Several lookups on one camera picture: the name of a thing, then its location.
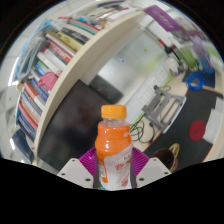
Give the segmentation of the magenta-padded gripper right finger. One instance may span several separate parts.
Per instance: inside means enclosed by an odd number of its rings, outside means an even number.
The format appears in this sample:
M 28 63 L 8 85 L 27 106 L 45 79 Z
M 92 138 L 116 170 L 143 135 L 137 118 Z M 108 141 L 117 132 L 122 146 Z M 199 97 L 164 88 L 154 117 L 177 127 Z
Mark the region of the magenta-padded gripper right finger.
M 158 158 L 149 158 L 137 148 L 132 149 L 131 184 L 133 188 L 144 187 L 170 174 L 171 172 Z

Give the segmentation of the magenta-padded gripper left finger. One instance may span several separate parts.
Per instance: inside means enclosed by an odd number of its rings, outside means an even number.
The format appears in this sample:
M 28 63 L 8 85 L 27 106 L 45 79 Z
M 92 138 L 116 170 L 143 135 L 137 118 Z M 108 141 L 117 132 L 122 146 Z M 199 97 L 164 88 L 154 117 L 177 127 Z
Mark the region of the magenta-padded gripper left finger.
M 96 149 L 90 149 L 79 159 L 71 158 L 59 171 L 58 176 L 78 186 L 97 189 L 99 175 Z

